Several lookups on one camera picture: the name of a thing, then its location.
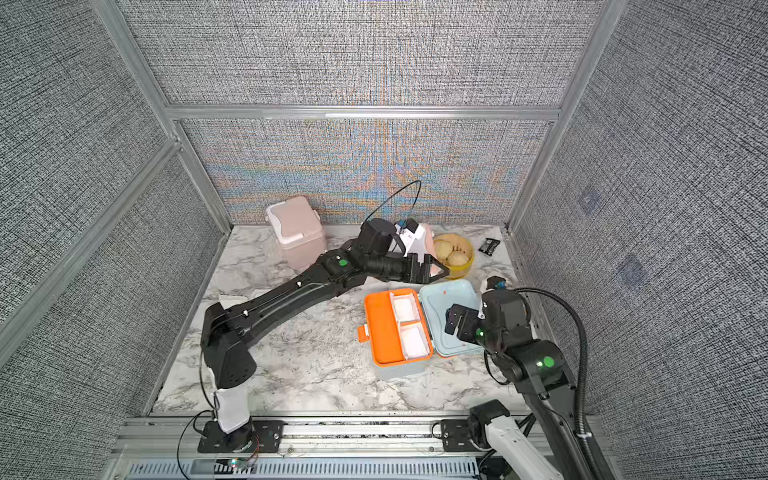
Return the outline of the white gauze packet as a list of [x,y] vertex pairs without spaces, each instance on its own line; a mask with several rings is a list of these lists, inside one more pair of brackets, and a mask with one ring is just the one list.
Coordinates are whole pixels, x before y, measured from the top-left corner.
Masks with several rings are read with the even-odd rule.
[[417,298],[413,293],[391,293],[390,303],[398,325],[421,321]]
[[400,325],[399,337],[401,350],[406,360],[416,360],[429,356],[429,342],[420,322]]
[[218,297],[218,302],[221,304],[221,306],[224,309],[229,309],[233,306],[245,303],[248,301],[248,298],[246,296],[239,296],[239,295],[220,295]]

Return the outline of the orange tray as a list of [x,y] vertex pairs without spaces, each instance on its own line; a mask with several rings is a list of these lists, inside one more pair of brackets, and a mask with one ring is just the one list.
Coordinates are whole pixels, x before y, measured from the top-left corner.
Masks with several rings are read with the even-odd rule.
[[[413,293],[417,298],[421,314],[420,323],[423,325],[426,338],[429,342],[430,354],[428,357],[406,360],[403,356],[399,326],[394,318],[390,297],[391,293]],[[358,341],[370,344],[371,356],[376,374],[384,379],[409,376],[420,373],[426,367],[426,362],[434,354],[434,349],[429,335],[426,316],[418,299],[418,294],[410,288],[400,288],[367,295],[364,299],[365,324],[357,330]]]

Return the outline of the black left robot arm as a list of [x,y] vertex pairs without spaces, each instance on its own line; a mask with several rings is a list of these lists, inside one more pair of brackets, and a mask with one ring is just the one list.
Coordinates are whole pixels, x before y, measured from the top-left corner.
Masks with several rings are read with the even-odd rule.
[[234,392],[256,372],[249,349],[275,328],[369,278],[428,285],[449,273],[431,253],[410,252],[395,224],[373,218],[361,224],[357,237],[320,254],[286,283],[231,307],[219,302],[208,307],[200,345],[214,383],[215,426],[205,435],[204,445],[235,452],[252,443],[247,400],[236,399]]

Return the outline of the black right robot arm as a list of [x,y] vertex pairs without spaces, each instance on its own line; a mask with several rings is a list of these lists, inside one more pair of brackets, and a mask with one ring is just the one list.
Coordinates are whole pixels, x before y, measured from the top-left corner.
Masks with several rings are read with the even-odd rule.
[[[556,302],[574,321],[576,369],[555,342],[533,335],[529,294]],[[498,401],[471,408],[468,435],[475,448],[501,456],[520,479],[613,478],[586,416],[588,342],[573,307],[547,290],[498,284],[483,294],[480,309],[454,304],[446,320],[448,332],[482,348],[486,365],[500,370],[503,384],[513,385],[530,410],[516,420]]]

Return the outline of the blue orange first aid box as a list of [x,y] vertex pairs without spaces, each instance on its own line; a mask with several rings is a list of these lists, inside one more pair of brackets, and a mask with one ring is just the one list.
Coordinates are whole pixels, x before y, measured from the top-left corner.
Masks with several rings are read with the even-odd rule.
[[364,299],[365,324],[358,341],[370,344],[375,376],[392,380],[417,375],[434,357],[480,354],[478,345],[458,339],[458,329],[447,329],[447,313],[454,305],[478,310],[480,296],[467,280],[451,280],[411,288],[372,293]]

